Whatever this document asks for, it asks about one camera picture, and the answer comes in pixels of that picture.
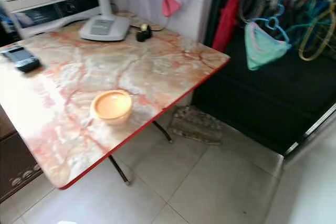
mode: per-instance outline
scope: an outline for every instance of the white wall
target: white wall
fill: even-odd
[[[284,171],[265,224],[336,223],[336,120]]]
[[[192,0],[190,4],[169,21],[168,29],[192,39],[202,41],[204,38],[209,10],[212,0]],[[128,10],[128,0],[114,0],[120,10]],[[165,24],[165,17],[160,18],[160,24]]]

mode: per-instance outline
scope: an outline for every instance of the electrical cord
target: electrical cord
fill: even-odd
[[[166,3],[167,8],[168,8],[169,13],[170,13],[170,5],[169,5],[169,1],[168,1],[168,0],[164,0],[164,1],[165,1],[165,3]],[[169,24],[169,21],[170,21],[170,17],[167,18],[167,20],[166,20],[166,24],[165,24],[163,27],[161,27],[160,29],[152,29],[152,31],[163,31],[164,29],[167,28],[167,26],[168,26],[168,24]],[[136,29],[140,29],[140,27],[138,27],[138,26],[133,26],[133,25],[131,25],[131,27],[136,28]]]

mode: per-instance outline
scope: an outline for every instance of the electric fan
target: electric fan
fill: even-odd
[[[81,38],[90,40],[123,40],[128,32],[128,18],[112,13],[110,0],[99,0],[101,15],[90,18],[79,31]]]

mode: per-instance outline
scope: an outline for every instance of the table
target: table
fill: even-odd
[[[134,15],[133,25],[143,20]],[[51,183],[66,189],[132,139],[229,61],[229,56],[167,29],[137,42],[78,37],[82,22],[18,42],[43,63],[22,74],[0,57],[0,104]],[[133,98],[127,123],[92,119],[98,94],[123,89]]]

